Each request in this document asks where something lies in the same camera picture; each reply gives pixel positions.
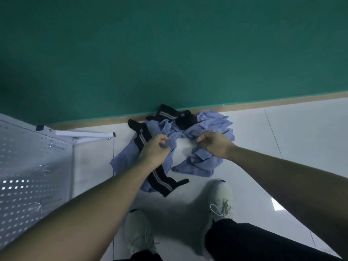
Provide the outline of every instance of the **white tile floor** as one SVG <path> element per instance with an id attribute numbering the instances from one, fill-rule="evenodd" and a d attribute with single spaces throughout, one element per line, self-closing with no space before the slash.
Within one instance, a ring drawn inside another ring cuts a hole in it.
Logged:
<path id="1" fill-rule="evenodd" d="M 348 177 L 348 99 L 226 112 L 234 124 L 235 143 L 275 157 L 321 168 Z M 113 175 L 109 162 L 130 141 L 134 132 L 127 124 L 76 130 L 112 132 L 114 140 L 99 140 L 76 146 L 74 196 Z M 190 140 L 177 141 L 173 165 L 190 153 Z M 190 183 L 168 197 L 139 192 L 132 208 L 142 209 L 150 219 L 163 260 L 203 260 L 199 238 L 206 223 L 206 191 L 211 179 L 169 172 L 176 180 Z M 326 252 L 332 250 L 286 210 L 275 211 L 271 197 L 249 175 L 232 162 L 224 161 L 213 178 L 222 178 L 235 196 L 237 222 L 249 222 L 271 232 Z M 129 258 L 120 228 L 103 261 Z"/>

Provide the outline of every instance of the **forearm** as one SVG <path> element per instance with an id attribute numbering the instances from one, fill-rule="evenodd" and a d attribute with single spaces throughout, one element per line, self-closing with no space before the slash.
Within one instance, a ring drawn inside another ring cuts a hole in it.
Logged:
<path id="1" fill-rule="evenodd" d="M 137 164 L 72 199 L 4 249 L 0 259 L 99 260 L 150 172 Z"/>
<path id="2" fill-rule="evenodd" d="M 237 146 L 230 148 L 227 159 L 340 255 L 347 254 L 348 179 Z"/>

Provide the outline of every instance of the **hand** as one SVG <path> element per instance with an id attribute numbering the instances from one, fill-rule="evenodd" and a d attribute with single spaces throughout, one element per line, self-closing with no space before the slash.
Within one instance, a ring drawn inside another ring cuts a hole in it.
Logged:
<path id="1" fill-rule="evenodd" d="M 204 132 L 197 138 L 197 142 L 200 142 L 202 147 L 213 156 L 225 159 L 229 151 L 237 147 L 224 135 L 211 131 Z"/>
<path id="2" fill-rule="evenodd" d="M 145 163 L 151 168 L 151 171 L 156 169 L 163 163 L 171 151 L 169 146 L 166 148 L 159 146 L 159 144 L 164 145 L 168 139 L 169 138 L 165 135 L 156 135 L 153 137 L 142 149 L 139 155 L 139 162 Z"/>

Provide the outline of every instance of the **leg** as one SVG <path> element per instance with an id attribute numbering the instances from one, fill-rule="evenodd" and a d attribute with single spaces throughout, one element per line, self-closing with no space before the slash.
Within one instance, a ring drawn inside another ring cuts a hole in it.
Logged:
<path id="1" fill-rule="evenodd" d="M 125 239 L 132 257 L 128 260 L 162 261 L 154 243 L 149 220 L 141 210 L 131 210 L 125 221 Z"/>
<path id="2" fill-rule="evenodd" d="M 205 235 L 206 253 L 224 260 L 341 260 L 248 223 L 232 220 L 232 192 L 217 181 L 210 195 L 210 229 Z"/>

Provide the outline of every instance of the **foot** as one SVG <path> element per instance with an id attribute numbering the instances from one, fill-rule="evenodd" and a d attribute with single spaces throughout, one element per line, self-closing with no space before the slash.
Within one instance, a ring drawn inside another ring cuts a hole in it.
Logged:
<path id="1" fill-rule="evenodd" d="M 222 219 L 233 219 L 233 194 L 224 180 L 215 180 L 208 197 L 209 220 L 202 235 L 202 252 L 207 260 L 213 260 L 205 248 L 205 235 L 214 223 Z"/>
<path id="2" fill-rule="evenodd" d="M 130 253 L 149 250 L 157 253 L 152 227 L 141 210 L 131 210 L 125 221 L 125 239 Z"/>

